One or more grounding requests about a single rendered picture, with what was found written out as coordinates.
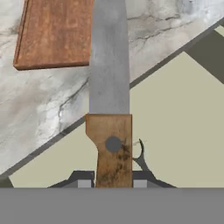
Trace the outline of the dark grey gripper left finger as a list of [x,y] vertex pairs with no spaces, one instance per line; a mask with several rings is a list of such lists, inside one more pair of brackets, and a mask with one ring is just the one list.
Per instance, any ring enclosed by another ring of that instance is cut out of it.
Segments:
[[51,188],[94,188],[94,171],[73,171],[68,179],[51,185]]

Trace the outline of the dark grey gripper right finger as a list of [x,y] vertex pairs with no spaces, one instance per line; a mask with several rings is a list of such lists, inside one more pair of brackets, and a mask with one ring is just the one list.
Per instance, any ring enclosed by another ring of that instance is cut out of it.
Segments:
[[132,186],[134,188],[174,188],[174,185],[156,179],[150,171],[133,171],[132,178]]

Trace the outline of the brown wooden cutting board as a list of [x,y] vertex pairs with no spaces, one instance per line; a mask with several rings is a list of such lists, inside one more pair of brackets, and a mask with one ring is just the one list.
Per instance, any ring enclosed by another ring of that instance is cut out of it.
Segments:
[[17,70],[89,64],[94,0],[24,0],[13,66]]

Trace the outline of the dark grey curved tool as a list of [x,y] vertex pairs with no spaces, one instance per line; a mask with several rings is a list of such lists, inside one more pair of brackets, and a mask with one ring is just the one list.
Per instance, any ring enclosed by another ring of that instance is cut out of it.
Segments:
[[141,153],[138,157],[133,157],[132,160],[135,161],[144,172],[149,172],[150,168],[144,158],[144,143],[141,139],[138,139],[138,142],[141,146]]

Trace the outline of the wooden-handled steel knife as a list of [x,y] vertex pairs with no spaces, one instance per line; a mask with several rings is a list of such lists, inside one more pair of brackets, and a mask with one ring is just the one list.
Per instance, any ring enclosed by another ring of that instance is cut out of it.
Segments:
[[125,0],[94,0],[86,134],[98,151],[95,186],[132,186],[129,37]]

